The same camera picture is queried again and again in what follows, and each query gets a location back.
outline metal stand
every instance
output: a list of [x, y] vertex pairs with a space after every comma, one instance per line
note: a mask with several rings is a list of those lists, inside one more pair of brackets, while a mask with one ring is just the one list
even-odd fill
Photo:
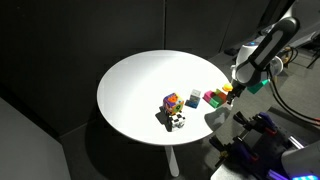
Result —
[[318, 50], [315, 54], [314, 54], [314, 59], [313, 61], [308, 65], [308, 69], [312, 66], [312, 64], [314, 64], [319, 58], [320, 58], [320, 50]]
[[179, 167], [178, 167], [178, 163], [176, 160], [176, 156], [174, 155], [173, 147], [172, 146], [165, 146], [164, 148], [166, 150], [171, 175], [173, 177], [178, 177], [179, 176]]

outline table top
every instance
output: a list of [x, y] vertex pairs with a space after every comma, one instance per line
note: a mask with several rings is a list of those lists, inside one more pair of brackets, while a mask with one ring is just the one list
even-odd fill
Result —
[[[100, 81], [97, 101], [107, 122], [125, 136], [152, 145], [179, 145], [213, 132], [205, 116], [215, 109], [202, 97], [228, 82], [216, 66], [198, 56], [170, 50], [148, 51], [111, 67]], [[175, 92], [186, 101], [193, 89], [201, 91], [198, 107], [184, 106], [185, 125], [168, 132], [156, 118], [163, 98]]]

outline colorful block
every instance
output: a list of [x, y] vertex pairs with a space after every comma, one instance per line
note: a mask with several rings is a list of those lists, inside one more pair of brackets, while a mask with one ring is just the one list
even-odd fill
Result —
[[199, 105], [199, 102], [200, 102], [200, 99], [199, 99], [198, 102], [193, 102], [193, 101], [187, 100], [186, 103], [185, 103], [185, 105], [186, 105], [186, 106], [189, 106], [189, 107], [192, 107], [192, 108], [197, 108], [198, 105]]
[[266, 79], [264, 81], [261, 81], [259, 84], [256, 84], [256, 85], [251, 86], [251, 87], [247, 87], [247, 90], [249, 92], [251, 92], [252, 94], [256, 94], [263, 86], [268, 84], [268, 82], [269, 82], [269, 80]]
[[201, 94], [201, 91], [193, 89], [190, 95], [190, 101], [192, 102], [200, 101], [200, 94]]
[[212, 99], [219, 102], [220, 105], [223, 104], [223, 100], [219, 96], [213, 96]]
[[163, 99], [163, 107], [168, 115], [175, 115], [181, 111], [183, 104], [183, 99], [177, 93], [172, 93]]
[[223, 103], [227, 101], [227, 95], [225, 93], [221, 92], [218, 96], [222, 99]]
[[227, 83], [222, 87], [222, 90], [226, 91], [226, 92], [230, 92], [232, 91], [233, 87], [231, 83]]
[[210, 99], [211, 99], [213, 96], [215, 96], [214, 92], [208, 91], [208, 92], [206, 92], [206, 93], [204, 94], [203, 99], [204, 99], [206, 102], [209, 103], [209, 102], [210, 102]]
[[218, 108], [227, 101], [227, 95], [219, 89], [216, 89], [214, 92], [206, 92], [203, 99], [206, 102], [208, 102], [212, 107]]
[[221, 93], [221, 91], [219, 89], [216, 89], [214, 93], [219, 94], [219, 93]]
[[190, 95], [190, 99], [186, 101], [185, 105], [192, 108], [197, 108], [200, 102], [200, 94], [201, 91], [193, 89]]
[[168, 123], [171, 128], [171, 131], [176, 131], [182, 128], [185, 124], [186, 117], [182, 111], [177, 112], [173, 116], [168, 116]]
[[219, 107], [219, 102], [215, 101], [213, 98], [210, 99], [209, 104], [214, 108]]

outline black cable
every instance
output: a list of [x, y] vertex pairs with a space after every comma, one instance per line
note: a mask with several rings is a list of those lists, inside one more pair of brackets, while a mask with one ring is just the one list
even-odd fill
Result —
[[278, 102], [278, 104], [282, 107], [282, 109], [284, 109], [287, 113], [289, 113], [290, 115], [292, 115], [293, 117], [303, 121], [303, 122], [306, 122], [306, 123], [309, 123], [309, 124], [312, 124], [314, 126], [319, 126], [320, 127], [320, 124], [317, 124], [316, 122], [310, 122], [309, 120], [304, 120], [304, 119], [301, 119], [300, 117], [296, 116], [295, 114], [293, 114], [291, 111], [289, 111], [288, 109], [286, 109], [286, 107], [284, 105], [282, 105], [280, 103], [280, 101], [277, 99], [277, 97], [275, 96], [275, 94], [273, 94], [273, 97], [274, 99]]
[[319, 124], [314, 124], [314, 123], [312, 123], [312, 124], [317, 125], [317, 126], [320, 126], [320, 120], [317, 120], [316, 118], [312, 118], [312, 117], [306, 116], [306, 115], [301, 114], [301, 113], [295, 111], [294, 109], [290, 108], [290, 107], [283, 101], [283, 99], [281, 98], [281, 96], [280, 96], [280, 94], [279, 94], [279, 92], [278, 92], [277, 86], [276, 86], [275, 82], [272, 80], [272, 74], [271, 74], [271, 72], [270, 72], [270, 69], [268, 69], [268, 74], [269, 74], [270, 77], [271, 77], [271, 78], [270, 78], [270, 79], [271, 79], [271, 84], [270, 84], [271, 91], [272, 91], [272, 94], [273, 94], [275, 100], [278, 102], [278, 104], [279, 104], [284, 110], [286, 110], [289, 114], [293, 115], [294, 117], [296, 117], [296, 118], [298, 118], [298, 119], [301, 119], [300, 117], [298, 117], [298, 116], [296, 116], [296, 115], [293, 114], [293, 113], [296, 113], [296, 114], [300, 115], [301, 117], [304, 117], [304, 118], [306, 118], [306, 119], [308, 119], [308, 120], [311, 120], [311, 121], [313, 121], [313, 122], [319, 123]]
[[297, 58], [298, 54], [299, 54], [299, 51], [298, 51], [297, 48], [294, 48], [294, 47], [290, 47], [290, 48], [292, 49], [292, 55], [291, 55], [291, 59], [289, 60], [289, 63], [291, 63], [293, 60], [295, 60]]
[[292, 47], [289, 47], [289, 48], [290, 48], [291, 55], [290, 55], [290, 58], [289, 58], [289, 60], [287, 62], [288, 64], [290, 63], [290, 61], [291, 61], [291, 59], [293, 57], [293, 53], [294, 53], [293, 48]]

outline cube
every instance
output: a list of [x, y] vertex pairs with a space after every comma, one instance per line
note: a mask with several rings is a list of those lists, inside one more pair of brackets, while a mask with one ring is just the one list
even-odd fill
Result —
[[197, 108], [198, 105], [199, 105], [199, 102], [200, 102], [200, 99], [199, 99], [198, 102], [193, 102], [193, 101], [187, 100], [185, 105], [189, 106], [189, 107], [192, 107], [192, 108]]
[[206, 93], [204, 94], [203, 99], [204, 99], [206, 102], [209, 103], [209, 102], [210, 102], [210, 99], [211, 99], [213, 96], [215, 96], [214, 92], [208, 91], [208, 92], [206, 92]]
[[163, 99], [163, 108], [167, 115], [175, 115], [181, 111], [183, 104], [183, 99], [177, 93], [172, 93]]
[[227, 101], [227, 95], [225, 93], [220, 92], [218, 96], [220, 97], [220, 99], [222, 99], [223, 103]]
[[214, 108], [218, 108], [219, 107], [219, 102], [214, 100], [213, 98], [210, 99], [209, 104]]
[[201, 94], [201, 91], [198, 91], [195, 89], [192, 90], [191, 95], [190, 95], [190, 101], [192, 101], [192, 102], [200, 101], [200, 94]]
[[219, 96], [213, 96], [212, 97], [213, 100], [217, 101], [219, 103], [219, 105], [223, 104], [223, 100], [219, 97]]
[[214, 92], [215, 94], [220, 94], [221, 91], [219, 89], [216, 89], [216, 91]]
[[176, 131], [180, 128], [182, 128], [185, 124], [186, 117], [182, 113], [182, 111], [177, 112], [173, 116], [168, 116], [168, 123], [170, 126], [171, 131]]
[[190, 99], [186, 101], [185, 105], [192, 108], [197, 108], [200, 102], [200, 94], [201, 94], [201, 91], [198, 91], [195, 89], [192, 90]]

